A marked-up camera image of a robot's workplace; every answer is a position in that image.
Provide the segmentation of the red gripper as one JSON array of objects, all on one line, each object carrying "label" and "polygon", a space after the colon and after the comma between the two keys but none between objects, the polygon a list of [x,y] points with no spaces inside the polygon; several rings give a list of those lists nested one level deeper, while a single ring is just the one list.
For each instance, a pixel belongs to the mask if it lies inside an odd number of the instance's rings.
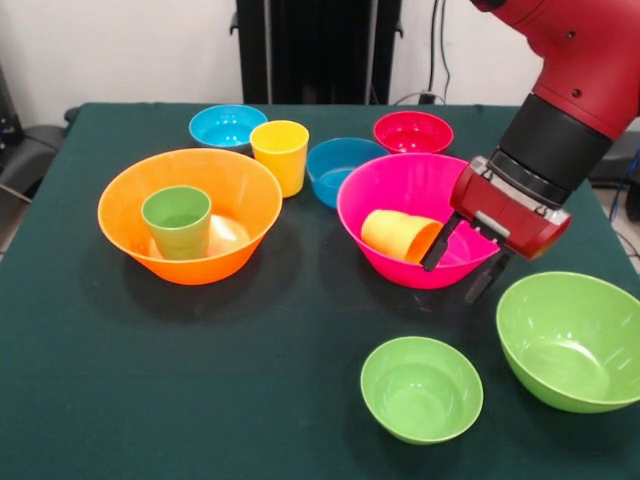
[{"label": "red gripper", "polygon": [[[484,157],[475,157],[456,180],[450,198],[456,211],[443,224],[423,256],[425,271],[433,271],[447,251],[448,239],[459,224],[459,215],[485,230],[518,255],[533,260],[543,255],[566,232],[572,216],[564,209],[544,205],[509,184]],[[465,302],[476,303],[507,268],[509,252],[497,252],[480,267]]]}]

